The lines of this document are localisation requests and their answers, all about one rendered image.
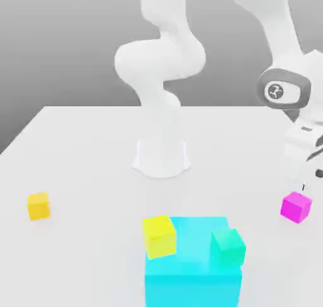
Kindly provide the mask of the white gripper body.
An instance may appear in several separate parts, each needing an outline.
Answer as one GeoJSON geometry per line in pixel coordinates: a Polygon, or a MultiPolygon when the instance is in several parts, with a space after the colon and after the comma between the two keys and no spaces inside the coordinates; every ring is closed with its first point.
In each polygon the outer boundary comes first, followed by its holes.
{"type": "Polygon", "coordinates": [[[323,136],[307,141],[286,137],[283,168],[295,184],[323,180],[323,136]]]}

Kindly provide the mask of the small magenta cube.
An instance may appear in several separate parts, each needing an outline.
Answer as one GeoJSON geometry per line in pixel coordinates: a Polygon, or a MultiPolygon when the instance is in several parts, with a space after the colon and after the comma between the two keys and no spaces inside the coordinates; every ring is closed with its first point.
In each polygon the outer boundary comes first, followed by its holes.
{"type": "Polygon", "coordinates": [[[301,193],[291,192],[283,198],[280,214],[299,224],[307,218],[311,206],[311,199],[301,193]]]}

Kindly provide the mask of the small green cube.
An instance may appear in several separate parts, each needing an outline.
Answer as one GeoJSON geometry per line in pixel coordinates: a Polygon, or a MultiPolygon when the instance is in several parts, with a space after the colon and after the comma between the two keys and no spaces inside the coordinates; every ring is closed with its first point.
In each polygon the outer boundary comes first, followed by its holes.
{"type": "Polygon", "coordinates": [[[246,245],[236,229],[220,229],[211,233],[210,253],[219,268],[241,267],[246,245]]]}

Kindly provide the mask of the small yellow cube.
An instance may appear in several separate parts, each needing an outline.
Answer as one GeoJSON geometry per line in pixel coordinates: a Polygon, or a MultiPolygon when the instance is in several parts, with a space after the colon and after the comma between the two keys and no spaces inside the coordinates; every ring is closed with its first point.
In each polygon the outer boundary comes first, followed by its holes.
{"type": "Polygon", "coordinates": [[[143,219],[142,226],[143,243],[150,260],[176,253],[177,233],[168,215],[143,219]]]}

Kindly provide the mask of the small orange cube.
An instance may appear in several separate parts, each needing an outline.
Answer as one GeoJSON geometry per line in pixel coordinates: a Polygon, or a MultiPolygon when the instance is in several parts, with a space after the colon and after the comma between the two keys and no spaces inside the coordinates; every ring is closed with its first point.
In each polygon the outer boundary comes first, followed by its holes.
{"type": "Polygon", "coordinates": [[[50,217],[50,202],[47,192],[35,193],[28,196],[27,209],[30,220],[50,217]]]}

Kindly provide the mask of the large cyan box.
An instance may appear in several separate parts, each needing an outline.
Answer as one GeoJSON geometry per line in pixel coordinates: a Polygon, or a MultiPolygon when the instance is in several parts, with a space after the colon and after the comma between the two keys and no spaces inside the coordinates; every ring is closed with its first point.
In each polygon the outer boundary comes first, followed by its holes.
{"type": "Polygon", "coordinates": [[[242,271],[225,269],[210,255],[213,231],[226,217],[175,217],[176,254],[145,259],[145,307],[238,307],[242,271]]]}

